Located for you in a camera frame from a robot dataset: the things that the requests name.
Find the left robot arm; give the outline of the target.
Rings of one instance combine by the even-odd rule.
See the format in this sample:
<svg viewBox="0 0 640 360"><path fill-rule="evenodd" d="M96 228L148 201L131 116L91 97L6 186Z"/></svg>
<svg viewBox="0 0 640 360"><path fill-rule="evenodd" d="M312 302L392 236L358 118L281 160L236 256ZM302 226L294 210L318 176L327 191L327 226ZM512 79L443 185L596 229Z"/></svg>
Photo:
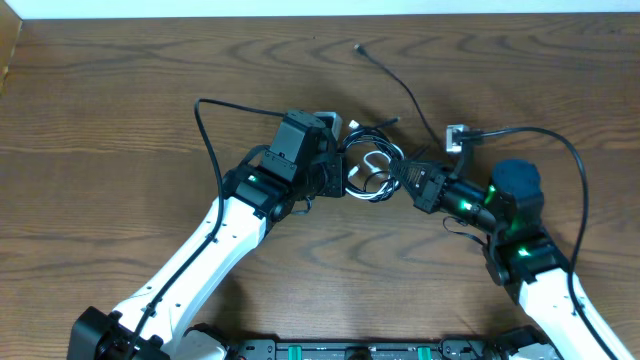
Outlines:
<svg viewBox="0 0 640 360"><path fill-rule="evenodd" d="M70 359L224 359L228 345L191 322L231 269L299 201L341 197L342 120L290 110L271 145L254 147L220 182L195 232L139 290L108 314L89 307L70 335Z"/></svg>

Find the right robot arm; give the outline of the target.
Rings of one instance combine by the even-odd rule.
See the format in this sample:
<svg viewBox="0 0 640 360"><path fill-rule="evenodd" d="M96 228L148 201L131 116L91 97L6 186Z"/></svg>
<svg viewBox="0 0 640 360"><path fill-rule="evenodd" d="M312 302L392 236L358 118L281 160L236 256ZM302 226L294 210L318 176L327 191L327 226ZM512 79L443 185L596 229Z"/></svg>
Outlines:
<svg viewBox="0 0 640 360"><path fill-rule="evenodd" d="M486 234L481 247L493 282L535 322L557 355L631 358L543 226L544 196L533 164L498 163L485 190L434 162L394 160L390 172L417 209L447 213Z"/></svg>

